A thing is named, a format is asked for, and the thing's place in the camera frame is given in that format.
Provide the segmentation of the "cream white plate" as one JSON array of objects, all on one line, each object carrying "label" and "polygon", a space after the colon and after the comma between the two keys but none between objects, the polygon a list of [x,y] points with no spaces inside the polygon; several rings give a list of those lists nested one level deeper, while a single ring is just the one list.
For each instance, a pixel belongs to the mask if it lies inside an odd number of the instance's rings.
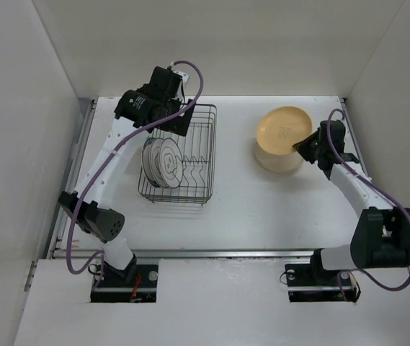
[{"label": "cream white plate", "polygon": [[303,159],[297,152],[275,155],[265,151],[258,143],[254,144],[254,156],[261,167],[276,174],[292,174],[303,163]]}]

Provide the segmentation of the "white black-rimmed plate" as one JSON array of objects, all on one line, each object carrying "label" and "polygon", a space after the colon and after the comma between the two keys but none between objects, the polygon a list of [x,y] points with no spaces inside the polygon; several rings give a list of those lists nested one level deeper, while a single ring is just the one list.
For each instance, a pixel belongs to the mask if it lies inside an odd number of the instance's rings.
[{"label": "white black-rimmed plate", "polygon": [[159,164],[166,185],[172,189],[180,186],[184,174],[182,153],[177,142],[172,138],[163,140],[159,153]]},{"label": "white black-rimmed plate", "polygon": [[167,188],[167,185],[162,177],[160,165],[159,165],[159,153],[163,143],[161,138],[155,138],[151,144],[150,149],[150,166],[153,177],[157,184],[162,188]]}]

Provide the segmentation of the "yellow plate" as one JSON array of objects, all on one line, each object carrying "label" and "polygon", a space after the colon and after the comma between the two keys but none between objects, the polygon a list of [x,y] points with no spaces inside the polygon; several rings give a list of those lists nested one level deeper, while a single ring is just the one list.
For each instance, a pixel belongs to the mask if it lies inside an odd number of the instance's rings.
[{"label": "yellow plate", "polygon": [[312,134],[313,123],[309,114],[294,106],[278,107],[259,121],[256,130],[258,146],[276,156],[295,152],[293,145]]}]

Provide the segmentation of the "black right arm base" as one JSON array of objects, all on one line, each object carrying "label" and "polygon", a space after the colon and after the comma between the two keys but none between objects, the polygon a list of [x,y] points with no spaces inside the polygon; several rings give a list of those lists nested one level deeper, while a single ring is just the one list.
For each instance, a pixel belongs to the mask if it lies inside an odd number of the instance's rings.
[{"label": "black right arm base", "polygon": [[287,263],[283,272],[291,303],[357,303],[361,287],[352,273],[338,270],[317,275],[307,263]]}]

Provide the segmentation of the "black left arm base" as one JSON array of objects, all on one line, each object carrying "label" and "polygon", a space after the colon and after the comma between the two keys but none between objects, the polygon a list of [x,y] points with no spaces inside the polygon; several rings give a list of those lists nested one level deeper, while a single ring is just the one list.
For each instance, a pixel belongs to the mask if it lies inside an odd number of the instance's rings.
[{"label": "black left arm base", "polygon": [[93,276],[91,303],[155,303],[159,279],[159,261],[135,259],[125,272],[106,262],[92,264],[88,272]]}]

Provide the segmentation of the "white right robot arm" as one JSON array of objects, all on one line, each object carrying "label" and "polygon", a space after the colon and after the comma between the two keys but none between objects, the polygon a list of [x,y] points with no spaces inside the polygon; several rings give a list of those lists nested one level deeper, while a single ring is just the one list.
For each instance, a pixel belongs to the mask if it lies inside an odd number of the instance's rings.
[{"label": "white right robot arm", "polygon": [[318,284],[340,270],[410,265],[410,225],[394,203],[370,186],[358,158],[344,152],[345,133],[341,121],[324,120],[315,133],[293,145],[305,161],[317,164],[358,217],[349,244],[317,249],[311,256],[308,276]]}]

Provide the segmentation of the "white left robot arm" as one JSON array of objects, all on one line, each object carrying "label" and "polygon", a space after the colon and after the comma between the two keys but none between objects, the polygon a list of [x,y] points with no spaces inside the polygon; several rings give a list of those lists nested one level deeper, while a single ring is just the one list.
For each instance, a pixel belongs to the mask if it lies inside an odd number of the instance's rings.
[{"label": "white left robot arm", "polygon": [[177,133],[191,114],[198,98],[186,100],[189,74],[177,70],[184,60],[154,68],[148,83],[126,91],[114,110],[113,121],[99,153],[88,172],[71,192],[61,192],[58,203],[70,219],[66,246],[68,271],[78,275],[83,268],[72,265],[73,233],[80,228],[101,243],[92,256],[102,260],[101,271],[121,286],[135,279],[135,255],[122,235],[125,217],[112,209],[118,183],[138,148],[155,128]]}]

